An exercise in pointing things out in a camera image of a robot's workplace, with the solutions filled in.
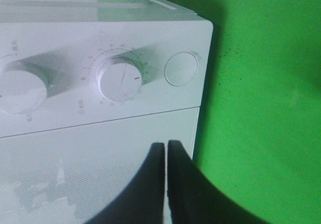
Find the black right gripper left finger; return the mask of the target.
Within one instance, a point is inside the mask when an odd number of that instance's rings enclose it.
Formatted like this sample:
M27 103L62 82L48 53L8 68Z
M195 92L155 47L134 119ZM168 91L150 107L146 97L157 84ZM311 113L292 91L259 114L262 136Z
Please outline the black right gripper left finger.
M163 223L165 145L153 143L123 191L87 223Z

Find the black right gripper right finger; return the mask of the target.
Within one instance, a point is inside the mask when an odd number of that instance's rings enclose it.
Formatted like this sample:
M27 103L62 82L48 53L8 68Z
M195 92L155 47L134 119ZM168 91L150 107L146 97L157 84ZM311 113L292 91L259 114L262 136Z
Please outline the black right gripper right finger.
M168 197L173 223L253 223L253 216L219 191L177 140L168 142Z

